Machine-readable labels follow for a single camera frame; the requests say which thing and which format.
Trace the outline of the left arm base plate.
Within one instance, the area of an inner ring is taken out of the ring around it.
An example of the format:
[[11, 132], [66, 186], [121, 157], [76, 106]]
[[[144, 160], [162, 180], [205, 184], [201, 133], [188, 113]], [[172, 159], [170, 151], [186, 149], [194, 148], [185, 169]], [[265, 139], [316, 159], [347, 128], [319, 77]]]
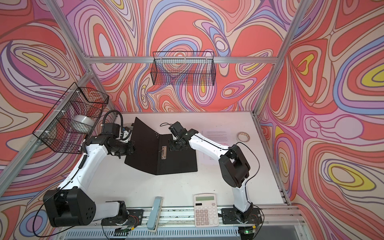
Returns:
[[142, 224], [144, 210], [142, 209], [128, 209], [125, 213], [102, 219], [101, 225], [104, 226], [131, 226], [137, 227]]

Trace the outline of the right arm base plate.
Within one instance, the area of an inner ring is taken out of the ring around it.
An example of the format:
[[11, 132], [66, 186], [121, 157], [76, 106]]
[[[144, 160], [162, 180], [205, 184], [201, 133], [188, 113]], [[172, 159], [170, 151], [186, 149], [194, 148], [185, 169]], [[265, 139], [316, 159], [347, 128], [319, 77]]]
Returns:
[[246, 212], [241, 212], [235, 207], [221, 209], [223, 224], [253, 224], [260, 225], [263, 222], [261, 211], [258, 208], [249, 208]]

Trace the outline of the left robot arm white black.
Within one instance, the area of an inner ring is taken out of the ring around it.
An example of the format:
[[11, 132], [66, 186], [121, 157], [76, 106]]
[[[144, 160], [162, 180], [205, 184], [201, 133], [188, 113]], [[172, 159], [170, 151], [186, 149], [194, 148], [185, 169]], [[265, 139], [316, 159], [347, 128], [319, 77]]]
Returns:
[[124, 157], [134, 152], [129, 137], [113, 134], [93, 136], [82, 144], [82, 157], [71, 173], [56, 190], [47, 191], [43, 197], [44, 207], [52, 227], [87, 226], [103, 220], [112, 225], [124, 225], [129, 214], [124, 201], [95, 202], [88, 195], [89, 186], [101, 162], [108, 155]]

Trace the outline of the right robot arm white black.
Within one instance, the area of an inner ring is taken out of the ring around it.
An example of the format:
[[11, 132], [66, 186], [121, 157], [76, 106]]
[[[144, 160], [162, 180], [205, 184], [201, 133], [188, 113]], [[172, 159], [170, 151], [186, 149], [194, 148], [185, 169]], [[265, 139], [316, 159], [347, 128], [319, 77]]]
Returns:
[[232, 187], [235, 218], [238, 222], [245, 223], [253, 210], [246, 190], [251, 166], [241, 148], [237, 145], [229, 147], [216, 143], [197, 130], [185, 129], [180, 122], [170, 125], [169, 130], [173, 135], [173, 140], [170, 141], [172, 151], [181, 151], [190, 147], [218, 161], [222, 178]]

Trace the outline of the blue folder black inside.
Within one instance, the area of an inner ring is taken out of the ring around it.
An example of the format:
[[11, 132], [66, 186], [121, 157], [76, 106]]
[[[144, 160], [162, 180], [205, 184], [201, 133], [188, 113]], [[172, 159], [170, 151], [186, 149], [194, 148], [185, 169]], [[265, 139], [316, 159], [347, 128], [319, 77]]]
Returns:
[[131, 141], [134, 153], [126, 156], [125, 164], [152, 175], [171, 175], [198, 171], [196, 151], [187, 147], [172, 151], [171, 134], [161, 135], [135, 118]]

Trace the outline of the printed paper sheet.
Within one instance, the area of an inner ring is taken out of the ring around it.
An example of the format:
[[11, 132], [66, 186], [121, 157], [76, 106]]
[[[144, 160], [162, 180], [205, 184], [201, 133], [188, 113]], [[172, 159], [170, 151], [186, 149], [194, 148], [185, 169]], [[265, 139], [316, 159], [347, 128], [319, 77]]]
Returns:
[[[236, 140], [232, 134], [224, 130], [205, 131], [205, 132], [202, 131], [201, 134], [204, 137], [224, 146], [230, 146], [231, 144], [234, 144]], [[199, 163], [207, 166], [218, 165], [218, 160], [215, 160], [200, 151], [197, 151], [197, 154], [199, 158], [198, 160]]]

